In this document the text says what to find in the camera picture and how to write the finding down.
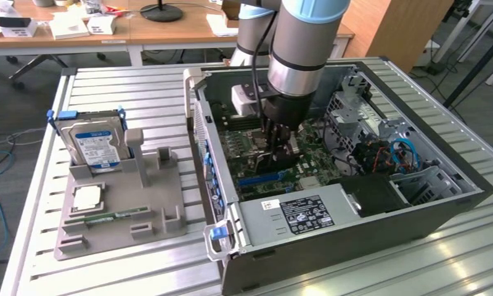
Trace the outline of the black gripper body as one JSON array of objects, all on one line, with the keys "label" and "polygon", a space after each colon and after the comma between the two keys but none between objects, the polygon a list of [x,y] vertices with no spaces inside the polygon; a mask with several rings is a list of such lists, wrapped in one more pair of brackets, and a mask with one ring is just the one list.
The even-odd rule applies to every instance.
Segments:
[{"label": "black gripper body", "polygon": [[266,98],[262,113],[273,123],[294,131],[308,116],[310,104],[310,94],[306,96],[277,94]]}]

